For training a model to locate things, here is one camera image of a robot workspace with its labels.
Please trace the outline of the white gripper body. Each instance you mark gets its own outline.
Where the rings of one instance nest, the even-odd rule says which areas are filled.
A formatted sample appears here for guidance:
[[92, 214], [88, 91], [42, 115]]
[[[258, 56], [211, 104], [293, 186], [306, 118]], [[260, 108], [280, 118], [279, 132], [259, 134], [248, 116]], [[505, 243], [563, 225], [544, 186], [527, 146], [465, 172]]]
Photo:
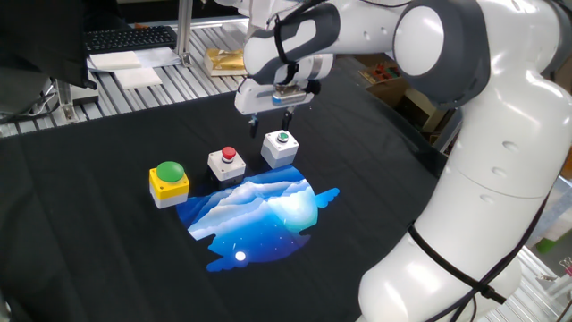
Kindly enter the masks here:
[[314, 96], [298, 85], [260, 85], [246, 78], [236, 91], [234, 104], [241, 114], [250, 115], [304, 105], [311, 102]]

